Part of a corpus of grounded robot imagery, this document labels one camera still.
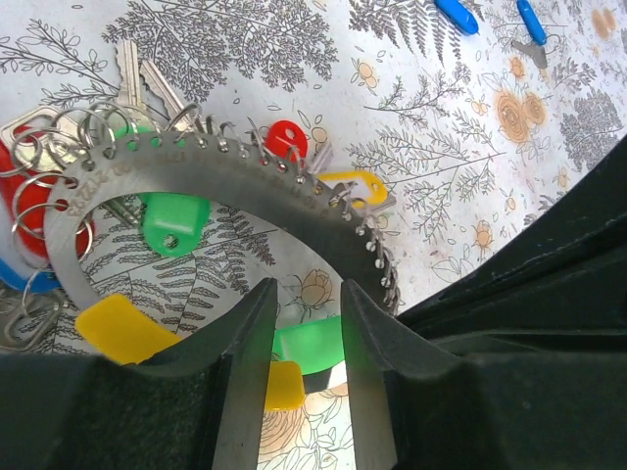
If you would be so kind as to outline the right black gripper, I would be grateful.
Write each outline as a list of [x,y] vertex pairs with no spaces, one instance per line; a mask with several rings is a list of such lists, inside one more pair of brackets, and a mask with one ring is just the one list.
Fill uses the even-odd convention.
[[625,332],[625,142],[479,268],[399,319],[425,338]]

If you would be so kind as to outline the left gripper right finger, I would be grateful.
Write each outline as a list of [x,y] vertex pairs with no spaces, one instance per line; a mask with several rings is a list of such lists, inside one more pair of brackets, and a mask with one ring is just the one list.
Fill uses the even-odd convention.
[[360,469],[622,469],[626,357],[458,356],[384,313],[354,281],[342,335]]

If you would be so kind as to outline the green tag key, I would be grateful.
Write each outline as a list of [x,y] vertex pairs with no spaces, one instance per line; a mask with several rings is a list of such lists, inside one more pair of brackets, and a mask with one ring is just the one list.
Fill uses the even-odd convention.
[[272,351],[281,360],[296,362],[304,375],[331,369],[345,357],[341,317],[276,329]]

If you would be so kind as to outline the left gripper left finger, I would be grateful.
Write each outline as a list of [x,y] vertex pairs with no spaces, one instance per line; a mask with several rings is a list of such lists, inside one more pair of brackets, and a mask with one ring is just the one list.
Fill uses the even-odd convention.
[[132,365],[99,355],[1,358],[5,469],[252,469],[277,284]]

